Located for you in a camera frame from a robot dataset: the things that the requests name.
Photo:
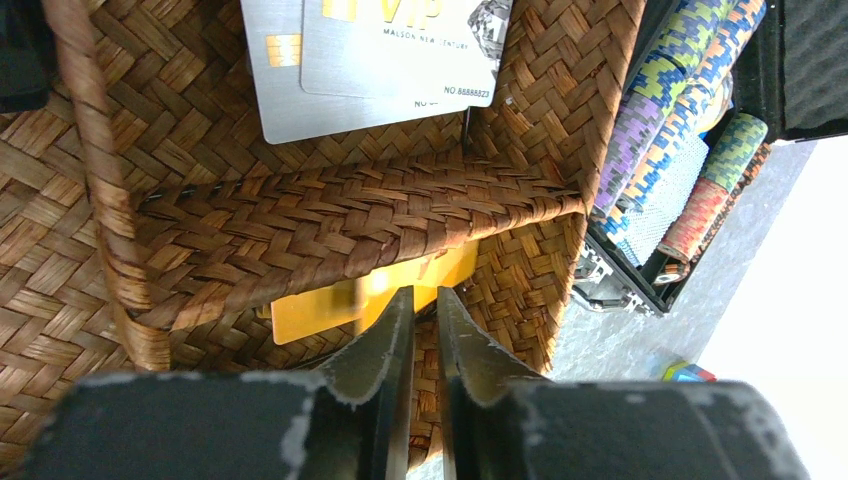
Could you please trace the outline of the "red toy brick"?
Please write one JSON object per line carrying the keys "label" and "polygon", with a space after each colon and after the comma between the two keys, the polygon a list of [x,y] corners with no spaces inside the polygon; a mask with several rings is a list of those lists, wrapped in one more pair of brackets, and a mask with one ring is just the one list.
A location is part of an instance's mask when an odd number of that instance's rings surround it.
{"label": "red toy brick", "polygon": [[717,377],[713,373],[698,365],[692,365],[690,370],[692,371],[692,375],[700,382],[715,382],[717,380]]}

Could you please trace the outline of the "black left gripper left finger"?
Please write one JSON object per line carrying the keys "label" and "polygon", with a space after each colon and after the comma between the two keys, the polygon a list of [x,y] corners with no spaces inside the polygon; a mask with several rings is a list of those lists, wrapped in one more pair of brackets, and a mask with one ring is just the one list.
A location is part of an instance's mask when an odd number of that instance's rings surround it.
{"label": "black left gripper left finger", "polygon": [[402,479],[414,301],[312,370],[118,372],[81,379],[26,455],[23,479]]}

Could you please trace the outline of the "black poker chip case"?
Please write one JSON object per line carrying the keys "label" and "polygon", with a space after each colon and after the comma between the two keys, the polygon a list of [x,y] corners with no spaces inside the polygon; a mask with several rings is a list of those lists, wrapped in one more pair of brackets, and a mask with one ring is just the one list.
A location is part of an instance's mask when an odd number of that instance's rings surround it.
{"label": "black poker chip case", "polygon": [[[625,92],[676,2],[649,3],[648,22],[639,32],[637,56],[629,68]],[[729,72],[733,75],[733,107],[702,138],[709,153],[739,113],[767,124],[763,143],[771,146],[776,141],[819,140],[847,132],[846,3],[764,2],[765,16]],[[599,313],[667,313],[686,278],[660,287],[652,282],[669,260],[681,260],[656,248],[644,265],[634,267],[601,228],[600,223],[610,215],[593,216],[589,224],[572,289],[574,301]]]}

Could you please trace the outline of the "blue toy brick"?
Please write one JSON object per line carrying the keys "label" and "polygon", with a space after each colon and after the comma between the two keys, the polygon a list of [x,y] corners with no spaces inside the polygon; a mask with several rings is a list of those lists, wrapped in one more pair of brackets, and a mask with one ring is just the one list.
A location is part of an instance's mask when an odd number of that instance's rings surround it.
{"label": "blue toy brick", "polygon": [[705,382],[706,379],[701,373],[702,369],[700,367],[686,365],[675,369],[670,379],[677,382]]}

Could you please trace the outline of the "red green chip stack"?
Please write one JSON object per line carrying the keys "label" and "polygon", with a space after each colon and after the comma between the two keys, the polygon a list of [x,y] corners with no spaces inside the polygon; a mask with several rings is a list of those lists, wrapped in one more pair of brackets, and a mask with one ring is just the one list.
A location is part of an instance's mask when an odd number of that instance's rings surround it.
{"label": "red green chip stack", "polygon": [[767,133],[767,124],[759,118],[734,115],[711,149],[683,212],[658,245],[659,252],[684,262],[694,257]]}

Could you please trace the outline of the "purple green chip stack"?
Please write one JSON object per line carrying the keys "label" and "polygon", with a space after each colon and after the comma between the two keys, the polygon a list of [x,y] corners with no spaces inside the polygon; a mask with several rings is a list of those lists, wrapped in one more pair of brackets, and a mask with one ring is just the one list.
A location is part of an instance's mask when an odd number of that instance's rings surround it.
{"label": "purple green chip stack", "polygon": [[657,29],[617,113],[595,218],[611,213],[732,6],[731,1],[678,1]]}

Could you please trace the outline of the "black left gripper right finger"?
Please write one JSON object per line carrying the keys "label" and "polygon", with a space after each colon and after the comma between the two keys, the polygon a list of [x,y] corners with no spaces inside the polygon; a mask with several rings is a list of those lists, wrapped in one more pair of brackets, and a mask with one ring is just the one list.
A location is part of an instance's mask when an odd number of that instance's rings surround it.
{"label": "black left gripper right finger", "polygon": [[557,383],[438,291],[448,479],[805,479],[777,412],[741,382]]}

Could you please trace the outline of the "brown woven divided basket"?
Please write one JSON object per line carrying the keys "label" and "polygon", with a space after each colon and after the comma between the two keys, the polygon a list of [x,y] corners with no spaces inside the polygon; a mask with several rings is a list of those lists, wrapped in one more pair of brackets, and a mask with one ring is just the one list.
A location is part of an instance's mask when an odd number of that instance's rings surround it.
{"label": "brown woven divided basket", "polygon": [[520,1],[494,102],[273,146],[234,1],[38,1],[59,73],[1,118],[1,472],[96,371],[281,369],[255,310],[479,245],[460,297],[552,367],[644,1]]}

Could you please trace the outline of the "purple grey chip stack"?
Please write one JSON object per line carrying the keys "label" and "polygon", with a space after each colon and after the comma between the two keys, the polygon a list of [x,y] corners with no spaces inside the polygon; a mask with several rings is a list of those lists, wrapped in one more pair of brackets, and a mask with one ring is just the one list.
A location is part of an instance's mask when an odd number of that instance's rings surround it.
{"label": "purple grey chip stack", "polygon": [[719,24],[701,63],[688,79],[672,112],[617,200],[616,206],[621,211],[643,210],[658,183],[660,173],[668,169],[683,141],[695,131],[714,89],[730,72],[767,11],[767,3],[764,1],[731,2],[733,6]]}

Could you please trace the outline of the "brown orange chip stack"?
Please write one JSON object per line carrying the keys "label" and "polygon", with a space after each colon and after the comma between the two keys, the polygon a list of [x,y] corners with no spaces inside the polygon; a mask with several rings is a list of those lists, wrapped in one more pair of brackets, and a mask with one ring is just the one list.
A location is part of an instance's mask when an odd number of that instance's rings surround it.
{"label": "brown orange chip stack", "polygon": [[715,218],[715,221],[711,225],[711,227],[707,230],[706,235],[704,236],[703,241],[698,246],[695,251],[695,255],[688,263],[682,263],[681,261],[671,261],[669,260],[663,269],[657,274],[656,278],[652,282],[654,287],[660,287],[672,283],[678,283],[685,279],[691,270],[698,264],[701,260],[701,257],[704,255],[705,251],[708,249],[715,236],[723,226],[726,218],[734,209],[739,197],[742,195],[744,190],[756,179],[759,175],[760,170],[763,165],[768,160],[772,152],[772,146],[768,143],[763,143],[760,145],[751,161],[747,165],[743,175],[735,188],[729,194],[728,199],[724,203],[724,206],[720,213]]}

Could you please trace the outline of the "blue playing card deck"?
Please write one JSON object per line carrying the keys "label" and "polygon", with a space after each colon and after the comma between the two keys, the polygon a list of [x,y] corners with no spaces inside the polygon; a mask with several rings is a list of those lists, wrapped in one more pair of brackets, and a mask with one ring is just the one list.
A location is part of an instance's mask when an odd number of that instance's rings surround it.
{"label": "blue playing card deck", "polygon": [[672,158],[667,170],[641,212],[622,213],[615,207],[600,225],[607,238],[634,266],[644,265],[671,224],[681,215],[709,153],[699,134],[690,134]]}

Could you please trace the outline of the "yellow toy brick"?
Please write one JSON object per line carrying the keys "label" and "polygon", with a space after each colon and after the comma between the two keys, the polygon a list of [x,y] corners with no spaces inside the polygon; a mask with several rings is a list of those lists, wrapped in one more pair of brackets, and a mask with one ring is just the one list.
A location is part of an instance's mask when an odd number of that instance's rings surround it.
{"label": "yellow toy brick", "polygon": [[670,365],[662,375],[662,380],[664,382],[676,382],[679,381],[679,377],[685,374],[685,371],[689,363],[686,361],[681,361]]}

